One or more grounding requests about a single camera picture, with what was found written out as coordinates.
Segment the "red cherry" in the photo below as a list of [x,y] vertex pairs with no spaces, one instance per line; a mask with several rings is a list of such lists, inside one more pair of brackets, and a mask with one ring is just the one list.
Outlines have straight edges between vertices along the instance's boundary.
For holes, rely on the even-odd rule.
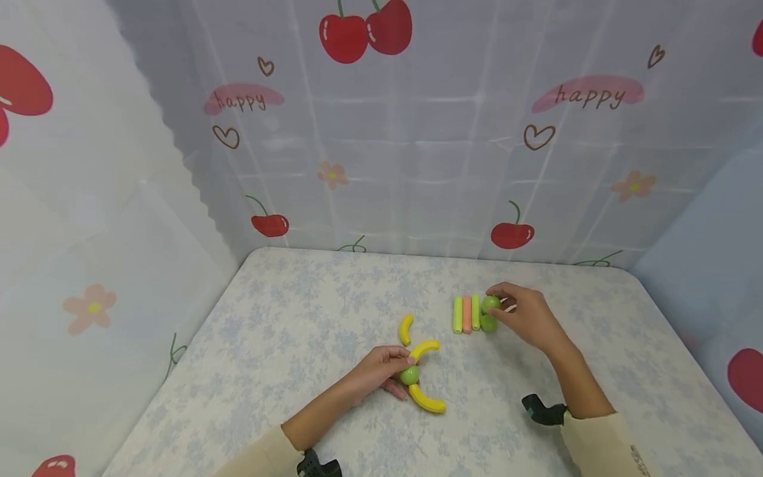
[[53,92],[37,68],[18,51],[0,45],[0,146],[8,139],[8,119],[3,109],[24,116],[47,113]]
[[319,34],[324,50],[338,63],[350,64],[360,60],[369,45],[365,22],[357,16],[328,15],[320,21]]
[[5,140],[8,139],[8,116],[5,114],[5,111],[0,108],[0,146],[5,144]]
[[74,457],[55,456],[41,463],[32,477],[74,477]]
[[288,232],[288,220],[283,215],[253,215],[252,225],[265,237],[281,237]]
[[369,15],[365,24],[371,48],[385,55],[402,53],[414,32],[414,21],[403,0],[390,0],[377,12]]
[[745,348],[729,361],[731,389],[749,407],[763,413],[763,354]]
[[493,227],[490,233],[490,240],[493,240],[496,247],[511,250],[523,247],[535,237],[535,228],[532,225],[520,224],[520,206],[514,201],[509,201],[517,210],[517,222],[509,224],[504,222]]
[[758,25],[758,29],[755,30],[755,34],[752,35],[752,51],[758,56],[763,56],[763,20]]

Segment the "flower print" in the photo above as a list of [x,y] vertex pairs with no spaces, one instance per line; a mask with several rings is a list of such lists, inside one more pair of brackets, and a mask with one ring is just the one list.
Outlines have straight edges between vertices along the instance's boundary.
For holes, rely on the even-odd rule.
[[620,201],[625,202],[634,195],[647,197],[652,193],[652,187],[657,182],[657,176],[642,176],[640,171],[631,171],[624,181],[615,182],[610,187],[612,192],[620,193]]
[[67,331],[72,336],[77,336],[81,332],[95,323],[99,327],[108,328],[111,326],[111,318],[106,311],[117,302],[117,294],[107,292],[100,283],[90,285],[85,288],[85,297],[70,296],[63,302],[63,310],[67,313],[76,315],[69,324]]
[[349,184],[344,175],[344,167],[341,164],[331,164],[328,161],[320,163],[318,178],[329,185],[329,189],[336,189],[336,184]]

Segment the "wall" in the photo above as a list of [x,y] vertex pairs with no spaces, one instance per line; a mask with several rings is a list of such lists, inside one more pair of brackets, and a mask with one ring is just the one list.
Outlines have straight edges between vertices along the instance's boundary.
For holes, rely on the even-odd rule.
[[761,177],[735,157],[632,272],[763,449]]
[[763,113],[755,0],[113,3],[237,256],[627,268]]
[[0,475],[100,475],[238,262],[106,5],[0,10]]

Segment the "table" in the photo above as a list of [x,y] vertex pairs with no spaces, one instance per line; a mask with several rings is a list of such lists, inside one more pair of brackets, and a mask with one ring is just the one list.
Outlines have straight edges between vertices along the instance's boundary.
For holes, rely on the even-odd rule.
[[254,251],[105,477],[208,477],[381,343],[405,314],[435,415],[375,392],[317,447],[347,477],[577,475],[559,430],[527,417],[562,401],[545,357],[505,327],[452,332],[456,295],[503,280],[543,291],[642,453],[666,476],[763,475],[763,456],[639,281],[614,268],[263,248]]

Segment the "toy piece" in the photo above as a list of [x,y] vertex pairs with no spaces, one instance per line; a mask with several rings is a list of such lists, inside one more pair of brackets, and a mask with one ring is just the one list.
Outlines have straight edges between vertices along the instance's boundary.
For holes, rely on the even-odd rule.
[[490,316],[489,314],[483,314],[480,318],[482,324],[482,330],[485,333],[494,333],[498,329],[498,320]]
[[414,385],[419,382],[419,367],[411,366],[405,371],[400,373],[400,380],[406,386]]
[[445,402],[428,397],[421,391],[418,384],[408,386],[408,391],[410,391],[410,396],[414,399],[414,402],[423,409],[435,414],[445,412]]
[[[412,356],[416,360],[416,364],[418,364],[421,355],[432,350],[439,350],[439,341],[427,340],[417,344],[411,350],[410,356]],[[410,396],[414,399],[414,402],[421,406],[423,409],[436,414],[442,414],[445,412],[444,401],[437,401],[436,399],[427,397],[421,391],[421,388],[419,388],[419,385],[417,384],[419,381],[418,366],[411,366],[410,368],[401,372],[400,380],[403,382],[403,384],[408,386],[408,391],[410,392]]]
[[472,329],[474,331],[480,330],[480,313],[479,310],[479,295],[472,295]]
[[403,343],[403,346],[408,346],[410,344],[410,334],[408,334],[408,329],[413,322],[414,316],[412,314],[405,315],[403,321],[400,322],[398,335],[400,335],[400,342]]
[[410,355],[416,360],[416,364],[419,363],[421,355],[428,351],[439,350],[439,341],[427,340],[417,344],[410,352]]
[[464,330],[463,298],[457,296],[453,299],[453,333],[461,334]]
[[486,296],[482,299],[482,314],[488,314],[490,308],[500,308],[501,300],[497,296]]
[[482,318],[480,318],[482,330],[485,333],[493,333],[498,329],[498,320],[488,314],[491,308],[500,308],[501,300],[496,296],[486,296],[482,299]]
[[463,327],[464,333],[472,334],[472,299],[468,296],[463,298],[464,311],[463,311]]

